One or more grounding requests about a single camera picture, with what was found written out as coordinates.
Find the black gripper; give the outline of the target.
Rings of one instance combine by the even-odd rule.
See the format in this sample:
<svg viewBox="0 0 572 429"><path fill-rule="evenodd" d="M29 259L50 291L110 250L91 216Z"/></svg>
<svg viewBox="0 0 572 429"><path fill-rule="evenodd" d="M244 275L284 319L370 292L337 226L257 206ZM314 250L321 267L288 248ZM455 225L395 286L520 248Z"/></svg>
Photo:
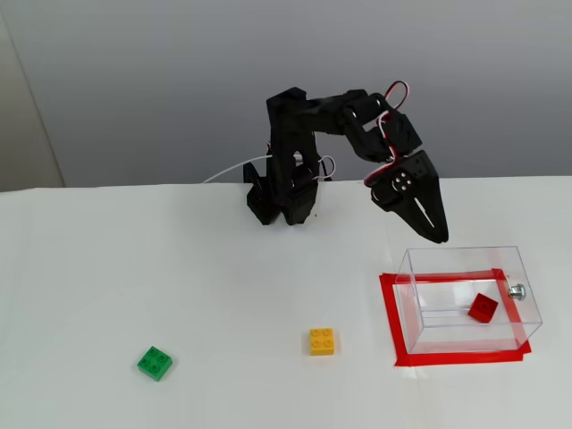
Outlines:
<svg viewBox="0 0 572 429"><path fill-rule="evenodd" d="M422 145L409 118L400 112L383 117L384 154L409 156ZM425 151L405 159L405 167L386 168L370 175L372 200L393 212L420 236L433 243L449 239L439 175Z"/></svg>

